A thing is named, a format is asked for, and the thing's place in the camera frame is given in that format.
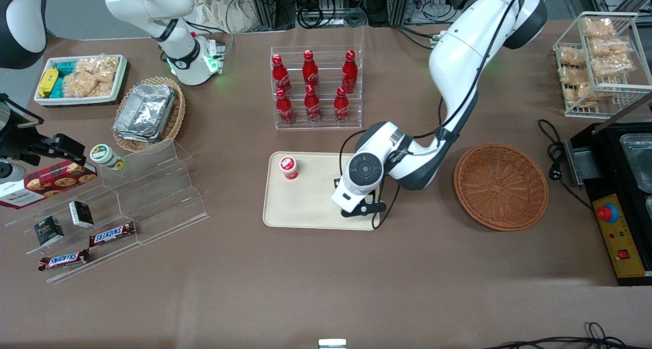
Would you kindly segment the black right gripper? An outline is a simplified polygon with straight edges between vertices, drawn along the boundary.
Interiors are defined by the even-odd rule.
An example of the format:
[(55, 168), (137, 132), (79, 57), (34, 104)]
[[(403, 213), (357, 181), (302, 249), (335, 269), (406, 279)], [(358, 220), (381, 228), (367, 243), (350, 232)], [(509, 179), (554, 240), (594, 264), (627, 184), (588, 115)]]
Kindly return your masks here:
[(38, 166), (41, 157), (69, 159), (75, 164), (86, 164), (86, 147), (62, 133), (55, 135), (55, 152), (44, 142), (49, 140), (37, 131), (4, 131), (1, 138), (1, 159), (14, 159)]

